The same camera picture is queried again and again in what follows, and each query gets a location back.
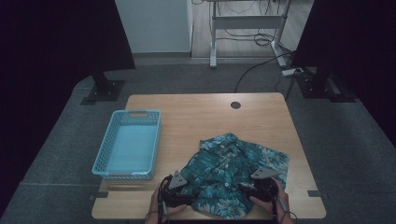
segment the shirt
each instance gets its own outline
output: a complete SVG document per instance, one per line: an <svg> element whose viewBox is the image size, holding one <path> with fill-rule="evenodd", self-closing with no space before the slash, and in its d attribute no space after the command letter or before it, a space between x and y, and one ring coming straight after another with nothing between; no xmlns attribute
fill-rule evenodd
<svg viewBox="0 0 396 224"><path fill-rule="evenodd" d="M180 171L189 184L183 194L199 192L191 207L226 219L243 217L253 202L239 184L252 184L250 176L259 168L279 172L278 179L286 187L289 156L283 152L238 139L226 133L200 141L200 148Z"/></svg>

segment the desk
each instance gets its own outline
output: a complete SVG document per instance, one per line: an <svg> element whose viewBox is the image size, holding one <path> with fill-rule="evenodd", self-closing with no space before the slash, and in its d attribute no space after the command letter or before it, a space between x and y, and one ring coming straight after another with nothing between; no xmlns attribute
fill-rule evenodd
<svg viewBox="0 0 396 224"><path fill-rule="evenodd" d="M288 17L291 0L286 0L286 5L280 16L217 16L216 6L218 2L228 1L247 1L247 0L206 0L212 3L212 42L210 44L210 67L217 67L217 53L216 53L216 30L221 29L278 29L274 41L271 43L271 48L276 56L279 66L287 67L283 58L283 51L279 47L280 38Z"/></svg>
<svg viewBox="0 0 396 224"><path fill-rule="evenodd" d="M238 102L239 109L231 108ZM144 218L150 196L164 177L181 170L199 149L199 140L227 132L241 140L283 151L290 155L286 192L290 208L298 218L323 218L326 211L320 197L309 197L317 190L299 137L283 95L279 93L219 93L133 95L126 109L160 109L162 133L153 181L140 184L109 184L102 181L95 200L95 218ZM190 207L172 219L206 219ZM271 219L254 207L246 218Z"/></svg>

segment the floral pattern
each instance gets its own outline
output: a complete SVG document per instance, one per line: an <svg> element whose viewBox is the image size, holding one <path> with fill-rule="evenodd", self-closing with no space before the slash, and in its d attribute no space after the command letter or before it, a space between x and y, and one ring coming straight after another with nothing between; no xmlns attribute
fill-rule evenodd
<svg viewBox="0 0 396 224"><path fill-rule="evenodd" d="M191 205L196 211L226 219L243 217L253 207L239 184L252 184L250 175L257 169L279 172L278 179L286 187L289 156L283 152L238 139L226 133L201 140L199 151L181 170L189 181L181 193L199 192Z"/></svg>

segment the hand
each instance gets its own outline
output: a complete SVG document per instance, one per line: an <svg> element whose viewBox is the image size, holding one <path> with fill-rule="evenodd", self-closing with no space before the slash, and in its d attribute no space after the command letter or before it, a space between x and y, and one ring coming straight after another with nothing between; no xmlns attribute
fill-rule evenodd
<svg viewBox="0 0 396 224"><path fill-rule="evenodd" d="M279 224L292 224L291 216L289 212L285 212L280 204L280 199L283 199L286 207L289 209L289 194L285 192L282 185L278 180L275 180L278 188L278 199L276 200L276 211L277 211L277 221ZM250 196L249 199L254 202L254 204L267 210L269 214L272 214L272 203L265 203L260 199Z"/></svg>
<svg viewBox="0 0 396 224"><path fill-rule="evenodd" d="M155 188L154 192L151 195L151 202L149 204L149 210L148 210L148 216L146 218L145 224L157 224L158 223L158 191L159 191L160 185ZM187 207L186 204L180 205L178 207L167 207L167 212L168 215L176 214L181 211L183 211ZM168 219L167 216L163 216L162 223L164 223Z"/></svg>

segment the basket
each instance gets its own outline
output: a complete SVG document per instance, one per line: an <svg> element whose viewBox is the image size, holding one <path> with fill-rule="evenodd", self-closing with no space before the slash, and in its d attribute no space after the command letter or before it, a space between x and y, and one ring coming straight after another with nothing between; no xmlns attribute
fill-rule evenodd
<svg viewBox="0 0 396 224"><path fill-rule="evenodd" d="M161 111L114 111L92 173L103 179L152 179L160 135Z"/></svg>

